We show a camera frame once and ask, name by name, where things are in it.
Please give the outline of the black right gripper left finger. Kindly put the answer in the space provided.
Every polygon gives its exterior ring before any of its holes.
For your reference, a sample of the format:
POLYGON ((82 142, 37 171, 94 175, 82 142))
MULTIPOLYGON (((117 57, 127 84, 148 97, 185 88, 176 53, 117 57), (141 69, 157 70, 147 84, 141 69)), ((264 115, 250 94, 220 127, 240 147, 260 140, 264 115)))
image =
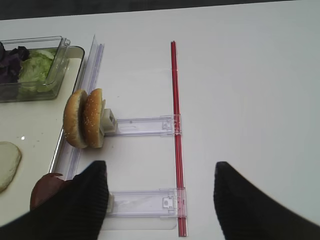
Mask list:
POLYGON ((0 228, 2 240, 96 240, 109 199, 107 166, 92 162, 34 210, 0 228))

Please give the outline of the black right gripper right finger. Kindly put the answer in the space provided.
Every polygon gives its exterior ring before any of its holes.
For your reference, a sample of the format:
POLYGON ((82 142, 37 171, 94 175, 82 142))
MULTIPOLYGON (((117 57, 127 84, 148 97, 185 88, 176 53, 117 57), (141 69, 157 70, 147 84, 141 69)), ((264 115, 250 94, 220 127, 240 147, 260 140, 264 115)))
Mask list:
POLYGON ((254 186, 228 162, 215 165, 213 203, 227 240, 318 240, 320 227, 254 186))

